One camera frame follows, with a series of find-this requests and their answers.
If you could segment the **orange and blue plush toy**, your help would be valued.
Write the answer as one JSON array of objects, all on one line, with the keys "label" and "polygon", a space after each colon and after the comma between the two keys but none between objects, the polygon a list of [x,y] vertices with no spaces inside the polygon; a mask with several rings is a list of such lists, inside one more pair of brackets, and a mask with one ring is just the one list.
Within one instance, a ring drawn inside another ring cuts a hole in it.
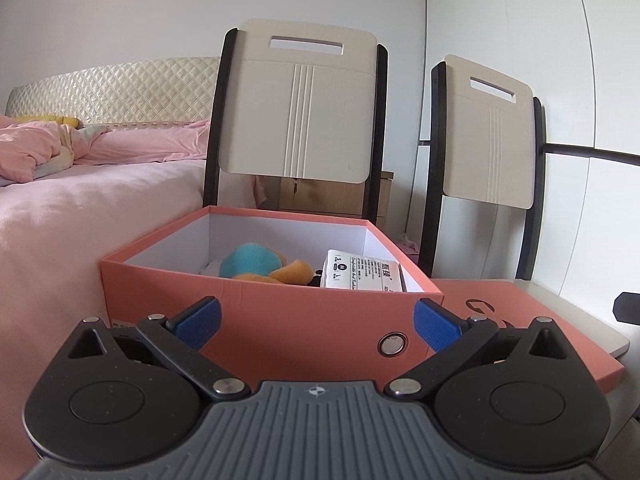
[{"label": "orange and blue plush toy", "polygon": [[230,280],[306,286],[314,279],[306,261],[286,260],[280,252],[257,243],[245,243],[221,261],[218,276]]}]

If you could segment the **white tissue pack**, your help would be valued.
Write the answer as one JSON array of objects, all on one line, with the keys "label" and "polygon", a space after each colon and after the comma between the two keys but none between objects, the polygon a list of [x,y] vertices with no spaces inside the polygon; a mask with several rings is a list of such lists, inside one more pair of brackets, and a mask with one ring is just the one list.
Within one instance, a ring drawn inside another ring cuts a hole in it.
[{"label": "white tissue pack", "polygon": [[395,261],[330,249],[326,254],[320,286],[366,292],[404,292],[404,277]]}]

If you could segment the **small panda plush toy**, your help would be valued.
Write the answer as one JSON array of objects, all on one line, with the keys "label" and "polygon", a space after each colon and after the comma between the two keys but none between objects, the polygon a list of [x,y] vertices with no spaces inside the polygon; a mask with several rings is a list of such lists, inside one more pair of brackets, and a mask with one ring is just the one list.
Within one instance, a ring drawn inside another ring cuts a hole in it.
[{"label": "small panda plush toy", "polygon": [[322,270],[317,270],[316,272],[314,272],[314,276],[307,283],[307,285],[312,287],[320,287],[322,284],[322,274],[323,274]]}]

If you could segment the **pink box lid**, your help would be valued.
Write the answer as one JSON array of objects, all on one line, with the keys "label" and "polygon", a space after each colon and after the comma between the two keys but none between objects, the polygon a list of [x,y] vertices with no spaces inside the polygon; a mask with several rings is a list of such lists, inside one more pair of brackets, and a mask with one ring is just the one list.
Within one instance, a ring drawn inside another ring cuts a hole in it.
[{"label": "pink box lid", "polygon": [[529,326],[538,316],[553,318],[588,367],[600,390],[614,390],[625,367],[618,360],[630,341],[591,314],[540,286],[503,280],[453,280],[436,278],[444,294],[442,305],[468,318],[484,314],[501,327]]}]

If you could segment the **open pink cardboard box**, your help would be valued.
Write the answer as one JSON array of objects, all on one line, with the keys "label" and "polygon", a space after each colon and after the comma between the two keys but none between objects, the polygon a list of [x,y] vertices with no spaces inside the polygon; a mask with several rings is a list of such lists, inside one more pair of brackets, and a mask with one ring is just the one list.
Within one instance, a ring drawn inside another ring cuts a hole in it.
[{"label": "open pink cardboard box", "polygon": [[[244,243],[320,269],[331,249],[396,261],[402,292],[363,292],[220,278]],[[209,207],[136,240],[100,263],[111,321],[171,318],[205,296],[221,303],[204,356],[250,386],[263,380],[374,380],[380,385],[432,355],[413,328],[421,298],[444,295],[376,226],[360,219]]]}]

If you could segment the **small pink storage box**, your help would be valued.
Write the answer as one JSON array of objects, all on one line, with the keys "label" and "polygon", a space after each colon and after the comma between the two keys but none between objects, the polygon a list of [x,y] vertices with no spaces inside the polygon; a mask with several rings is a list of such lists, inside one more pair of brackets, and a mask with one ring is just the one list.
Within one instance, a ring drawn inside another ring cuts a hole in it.
[{"label": "small pink storage box", "polygon": [[419,262],[420,244],[414,240],[410,240],[407,234],[401,237],[398,247],[411,261],[414,263]]}]

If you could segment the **bed with pink sheet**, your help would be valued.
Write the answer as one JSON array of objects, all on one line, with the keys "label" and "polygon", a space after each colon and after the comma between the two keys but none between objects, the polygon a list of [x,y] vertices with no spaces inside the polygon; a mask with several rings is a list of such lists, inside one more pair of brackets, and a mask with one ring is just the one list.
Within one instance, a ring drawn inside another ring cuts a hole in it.
[{"label": "bed with pink sheet", "polygon": [[30,389],[82,318],[106,315],[100,260],[202,203],[208,123],[108,130],[70,168],[1,190],[1,475],[32,466]]}]

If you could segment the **wooden nightstand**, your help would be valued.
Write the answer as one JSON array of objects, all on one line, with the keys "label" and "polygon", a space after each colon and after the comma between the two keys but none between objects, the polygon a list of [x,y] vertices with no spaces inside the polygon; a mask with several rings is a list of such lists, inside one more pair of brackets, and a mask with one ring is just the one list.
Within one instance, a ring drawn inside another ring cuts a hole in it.
[{"label": "wooden nightstand", "polygon": [[364,184],[259,177],[266,200],[262,209],[359,218]]}]

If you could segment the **right white folding chair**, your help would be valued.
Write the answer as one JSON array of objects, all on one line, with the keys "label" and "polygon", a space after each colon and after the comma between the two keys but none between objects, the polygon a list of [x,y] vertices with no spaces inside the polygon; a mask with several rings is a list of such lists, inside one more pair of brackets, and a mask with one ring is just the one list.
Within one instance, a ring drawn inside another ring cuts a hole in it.
[{"label": "right white folding chair", "polygon": [[544,212],[544,107],[524,82],[453,54],[431,81],[419,266],[431,278],[528,280]]}]

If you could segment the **white folding chair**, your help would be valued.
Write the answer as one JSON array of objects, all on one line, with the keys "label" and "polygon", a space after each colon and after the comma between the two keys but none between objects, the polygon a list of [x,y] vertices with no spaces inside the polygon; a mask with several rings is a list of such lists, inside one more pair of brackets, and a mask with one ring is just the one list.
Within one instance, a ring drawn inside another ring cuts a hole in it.
[{"label": "white folding chair", "polygon": [[524,82],[453,54],[431,81],[419,266],[431,278],[528,280],[544,212],[544,107]]},{"label": "white folding chair", "polygon": [[219,175],[361,184],[378,216],[388,51],[364,30],[254,18],[224,36],[203,204]]}]

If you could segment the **crumpled pink duvet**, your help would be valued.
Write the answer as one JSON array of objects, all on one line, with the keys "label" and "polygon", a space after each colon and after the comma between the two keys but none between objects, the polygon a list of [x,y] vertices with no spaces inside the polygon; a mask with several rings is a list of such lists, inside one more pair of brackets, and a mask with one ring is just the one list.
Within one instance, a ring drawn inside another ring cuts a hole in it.
[{"label": "crumpled pink duvet", "polygon": [[110,128],[76,129],[53,120],[1,117],[1,186],[28,183],[73,166]]}]

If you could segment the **yellow plush on bed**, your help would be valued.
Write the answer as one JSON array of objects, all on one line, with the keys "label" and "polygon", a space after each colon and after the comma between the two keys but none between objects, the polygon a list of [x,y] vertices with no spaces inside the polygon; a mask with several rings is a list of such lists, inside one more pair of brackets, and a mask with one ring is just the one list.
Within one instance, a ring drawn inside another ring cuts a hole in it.
[{"label": "yellow plush on bed", "polygon": [[42,115],[42,116],[18,116],[15,117],[17,122],[55,122],[58,125],[66,125],[70,128],[79,129],[82,127],[80,119],[75,117]]}]

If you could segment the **quilted cream headboard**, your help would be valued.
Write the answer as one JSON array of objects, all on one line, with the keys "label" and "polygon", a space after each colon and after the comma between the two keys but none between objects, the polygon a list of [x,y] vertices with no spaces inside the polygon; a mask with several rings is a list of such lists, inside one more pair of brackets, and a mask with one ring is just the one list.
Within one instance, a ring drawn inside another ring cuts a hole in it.
[{"label": "quilted cream headboard", "polygon": [[105,65],[14,88],[6,114],[60,116],[117,128],[190,124],[210,117],[220,58]]}]

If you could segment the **left white folding chair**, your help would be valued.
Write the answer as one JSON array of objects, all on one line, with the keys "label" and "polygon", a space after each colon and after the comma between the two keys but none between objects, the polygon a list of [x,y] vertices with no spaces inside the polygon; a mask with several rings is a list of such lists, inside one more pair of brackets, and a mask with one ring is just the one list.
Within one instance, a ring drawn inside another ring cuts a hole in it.
[{"label": "left white folding chair", "polygon": [[254,18],[224,36],[203,204],[219,175],[361,184],[378,216],[388,51],[364,30]]}]

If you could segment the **black horizontal rail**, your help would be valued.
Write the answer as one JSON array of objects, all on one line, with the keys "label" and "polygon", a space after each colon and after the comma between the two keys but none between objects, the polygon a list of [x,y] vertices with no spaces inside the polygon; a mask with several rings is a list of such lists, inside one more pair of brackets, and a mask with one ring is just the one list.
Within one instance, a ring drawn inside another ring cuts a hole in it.
[{"label": "black horizontal rail", "polygon": [[541,154],[596,158],[608,160],[609,162],[620,162],[621,164],[640,166],[639,155],[609,150],[600,150],[600,148],[593,148],[592,146],[545,143],[541,145],[539,151],[541,152]]}]

